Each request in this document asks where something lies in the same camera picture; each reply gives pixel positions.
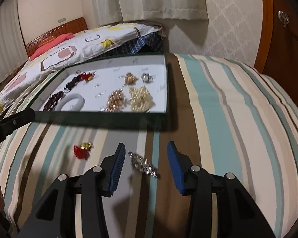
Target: striped mattress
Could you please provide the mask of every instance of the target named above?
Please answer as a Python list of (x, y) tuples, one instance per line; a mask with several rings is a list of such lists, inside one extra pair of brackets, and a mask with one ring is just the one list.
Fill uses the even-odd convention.
[[(16, 236), (32, 207), (61, 173), (81, 175), (115, 152), (119, 142), (159, 169), (160, 179), (135, 172), (128, 158), (118, 189), (104, 198), (110, 237), (184, 237), (190, 198), (176, 190), (166, 147), (178, 150), (209, 173), (234, 173), (263, 212), (276, 237), (298, 218), (298, 108), (270, 77), (242, 63), (167, 54), (170, 64), (170, 132), (119, 131), (33, 122), (0, 144), (0, 184), (5, 212)], [(56, 73), (25, 90), (7, 116), (27, 107)], [(88, 160), (72, 148), (92, 142)], [(80, 199), (76, 237), (82, 237)], [(214, 218), (213, 237), (216, 237)]]

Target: blue plaid cloth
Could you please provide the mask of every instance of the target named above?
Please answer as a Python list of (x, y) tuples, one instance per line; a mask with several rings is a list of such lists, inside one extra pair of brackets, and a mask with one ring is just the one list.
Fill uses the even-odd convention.
[(157, 32), (153, 32), (146, 36), (127, 41), (120, 47), (105, 52), (96, 58), (117, 55), (134, 55), (138, 52), (162, 52), (162, 41), (163, 38)]

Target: silver brooch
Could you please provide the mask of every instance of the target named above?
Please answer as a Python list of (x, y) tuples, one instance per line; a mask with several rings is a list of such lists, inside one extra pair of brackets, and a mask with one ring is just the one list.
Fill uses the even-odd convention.
[(151, 77), (149, 73), (143, 73), (141, 79), (144, 83), (150, 83), (153, 81), (153, 77)]
[(158, 176), (158, 169), (156, 169), (151, 163), (148, 162), (148, 160), (144, 159), (142, 156), (132, 153), (128, 151), (128, 154), (131, 158), (131, 162), (133, 166), (142, 173), (145, 173), (147, 175), (156, 177)]

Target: door handle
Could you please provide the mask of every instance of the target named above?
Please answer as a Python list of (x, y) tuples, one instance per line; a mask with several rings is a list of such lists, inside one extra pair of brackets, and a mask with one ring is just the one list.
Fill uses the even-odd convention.
[(284, 27), (286, 27), (289, 24), (289, 17), (287, 15), (287, 13), (283, 12), (283, 11), (278, 11), (278, 18), (280, 19), (280, 21), (284, 24)]

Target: headboard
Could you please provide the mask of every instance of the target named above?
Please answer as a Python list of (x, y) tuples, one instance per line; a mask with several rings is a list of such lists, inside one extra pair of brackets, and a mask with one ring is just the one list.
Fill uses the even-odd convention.
[(49, 36), (57, 37), (59, 35), (69, 33), (69, 32), (72, 32), (73, 34), (75, 34), (82, 30), (87, 30), (87, 25), (86, 25), (84, 17), (69, 21), (68, 23), (65, 23), (61, 26), (53, 28), (52, 30), (44, 33), (43, 35), (39, 36), (38, 38), (36, 38), (33, 41), (31, 41), (30, 43), (28, 43), (25, 46), (25, 50), (27, 51), (28, 57), (30, 57), (37, 50), (40, 42), (43, 39), (45, 39)]

